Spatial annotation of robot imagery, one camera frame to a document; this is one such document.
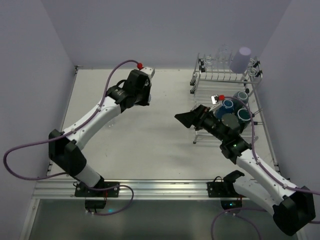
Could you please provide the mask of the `clear faceted glass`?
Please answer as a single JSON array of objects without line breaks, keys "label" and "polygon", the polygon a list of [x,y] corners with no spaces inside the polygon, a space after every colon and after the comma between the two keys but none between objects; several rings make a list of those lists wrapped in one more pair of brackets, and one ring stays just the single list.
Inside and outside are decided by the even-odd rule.
[{"label": "clear faceted glass", "polygon": [[110,121],[108,121],[105,126],[106,126],[107,128],[112,128],[112,127],[115,126],[115,124],[116,124],[116,119],[113,118],[113,119],[111,119]]}]

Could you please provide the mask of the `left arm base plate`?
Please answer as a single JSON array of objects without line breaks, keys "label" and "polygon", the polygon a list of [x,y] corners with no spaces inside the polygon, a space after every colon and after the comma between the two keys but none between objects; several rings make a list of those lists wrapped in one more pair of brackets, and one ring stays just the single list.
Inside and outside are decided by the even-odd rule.
[{"label": "left arm base plate", "polygon": [[74,182],[74,196],[79,198],[117,198],[120,191],[119,185],[120,183],[116,181],[101,182],[99,186],[96,186],[97,189],[109,188],[108,190],[102,191],[89,189],[82,182]]}]

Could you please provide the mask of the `dark teal mug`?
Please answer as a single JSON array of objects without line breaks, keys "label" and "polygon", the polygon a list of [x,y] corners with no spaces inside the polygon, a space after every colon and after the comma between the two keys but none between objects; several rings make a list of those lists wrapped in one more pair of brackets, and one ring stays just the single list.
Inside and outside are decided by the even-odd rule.
[{"label": "dark teal mug", "polygon": [[245,91],[238,91],[233,95],[233,97],[242,101],[244,104],[247,104],[249,101],[249,96]]}]

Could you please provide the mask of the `dark blue faceted mug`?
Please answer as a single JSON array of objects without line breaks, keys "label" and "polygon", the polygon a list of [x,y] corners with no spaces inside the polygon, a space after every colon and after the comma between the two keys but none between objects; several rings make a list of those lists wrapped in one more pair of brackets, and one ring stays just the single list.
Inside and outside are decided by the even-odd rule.
[{"label": "dark blue faceted mug", "polygon": [[232,114],[234,112],[234,103],[230,99],[222,101],[221,106],[215,111],[214,115],[217,119],[221,119],[225,114]]}]

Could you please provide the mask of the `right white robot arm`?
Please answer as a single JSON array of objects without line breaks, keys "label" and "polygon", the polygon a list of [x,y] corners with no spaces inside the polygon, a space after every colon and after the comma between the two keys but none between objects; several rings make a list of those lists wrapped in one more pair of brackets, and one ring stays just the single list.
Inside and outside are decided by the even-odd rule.
[{"label": "right white robot arm", "polygon": [[218,119],[209,107],[199,105],[174,117],[186,128],[205,130],[220,140],[223,156],[253,177],[250,180],[239,171],[238,176],[231,173],[234,191],[267,211],[284,234],[293,236],[315,219],[317,192],[306,186],[298,187],[266,164],[253,144],[242,138],[241,126],[234,114],[227,113]]}]

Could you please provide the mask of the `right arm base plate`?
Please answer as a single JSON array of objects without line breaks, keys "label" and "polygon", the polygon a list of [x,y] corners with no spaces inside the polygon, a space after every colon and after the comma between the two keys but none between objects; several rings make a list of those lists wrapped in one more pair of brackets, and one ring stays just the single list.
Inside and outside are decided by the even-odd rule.
[{"label": "right arm base plate", "polygon": [[236,198],[239,196],[233,187],[233,183],[229,180],[224,180],[221,176],[208,181],[206,186],[209,198]]}]

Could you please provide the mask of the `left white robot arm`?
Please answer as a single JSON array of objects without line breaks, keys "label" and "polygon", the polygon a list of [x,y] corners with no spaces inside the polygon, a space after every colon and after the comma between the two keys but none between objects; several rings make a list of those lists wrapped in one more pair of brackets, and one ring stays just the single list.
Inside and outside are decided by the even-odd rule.
[{"label": "left white robot arm", "polygon": [[82,150],[104,125],[125,110],[150,104],[154,74],[151,67],[131,70],[127,79],[110,87],[101,101],[76,123],[62,132],[53,130],[48,136],[49,159],[88,187],[100,187],[104,178],[88,164]]}]

